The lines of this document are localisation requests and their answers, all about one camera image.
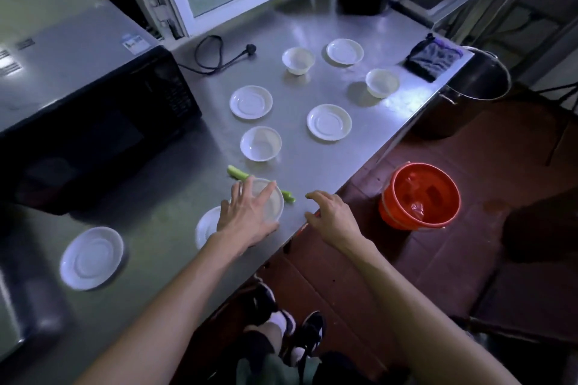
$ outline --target green vegetable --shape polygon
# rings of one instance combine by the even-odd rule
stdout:
[[[229,164],[227,166],[227,173],[237,180],[245,180],[249,174],[247,172],[243,172],[242,170],[234,167],[233,165]],[[283,194],[283,199],[285,202],[295,202],[296,199],[293,198],[293,194],[291,192],[287,192],[286,190],[282,190],[281,193]]]

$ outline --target white sock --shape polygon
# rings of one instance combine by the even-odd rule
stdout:
[[[301,360],[303,355],[305,354],[305,349],[303,347],[293,347],[291,351],[291,366],[294,367],[297,363]]]
[[[285,335],[285,331],[287,330],[287,319],[283,315],[283,312],[280,310],[273,312],[267,320],[267,323],[273,323],[279,329],[281,329],[281,334]]]

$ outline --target hand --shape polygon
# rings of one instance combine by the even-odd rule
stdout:
[[[310,192],[306,196],[319,204],[320,217],[307,212],[307,222],[317,230],[323,240],[338,250],[351,249],[356,243],[365,241],[361,235],[351,209],[338,195],[323,190]]]
[[[237,181],[231,187],[231,202],[221,201],[217,235],[226,244],[234,246],[238,255],[279,227],[278,222],[266,222],[263,219],[265,203],[277,183],[271,181],[258,196],[253,197],[253,179],[250,176],[243,183]]]

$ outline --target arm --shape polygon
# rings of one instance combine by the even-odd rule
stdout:
[[[321,191],[307,197],[321,209],[320,218],[307,213],[307,221],[325,242],[350,258],[363,276],[387,314],[420,383],[519,385],[502,364],[470,339],[361,235],[349,206],[341,198]]]
[[[119,340],[85,371],[77,385],[170,382],[203,308],[228,266],[278,227],[278,223],[263,221],[263,207],[275,182],[256,198],[251,196],[252,185],[252,177],[243,186],[233,185],[231,203],[221,203],[217,232]]]

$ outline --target stainless steel table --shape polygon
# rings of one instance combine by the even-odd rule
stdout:
[[[365,74],[398,64],[428,30],[394,11],[380,17],[337,11],[334,0],[289,0],[218,28],[214,33],[225,40],[225,60],[250,42],[257,52],[218,75],[201,77],[185,71],[203,112],[200,122],[90,210],[65,216],[23,210],[20,222],[38,244],[54,279],[59,279],[58,264],[67,244],[92,226],[117,229],[129,258],[111,283],[94,291],[76,292],[58,280],[72,325],[14,383],[69,383],[88,367],[195,257],[195,225],[207,210],[228,198],[233,180],[226,167],[234,164],[257,177],[278,180],[297,201],[285,205],[278,231],[230,268],[209,301],[208,316],[289,240],[304,223],[305,211],[315,211],[315,204],[304,198],[306,192],[336,192],[471,56],[466,53],[432,84],[398,68],[401,88],[379,101],[366,91]],[[330,64],[324,48],[339,37],[358,41],[365,58],[352,67]],[[308,75],[286,72],[281,54],[293,46],[315,54]],[[215,58],[214,53],[201,55],[205,64],[210,64],[211,55]],[[190,64],[192,47],[179,50],[177,57]],[[254,122],[239,120],[229,110],[231,93],[244,85],[263,86],[273,96],[273,109]],[[324,103],[350,113],[353,129],[345,139],[323,142],[309,133],[307,113]],[[271,126],[283,139],[279,156],[266,164],[246,160],[239,148],[242,134],[255,125]]]

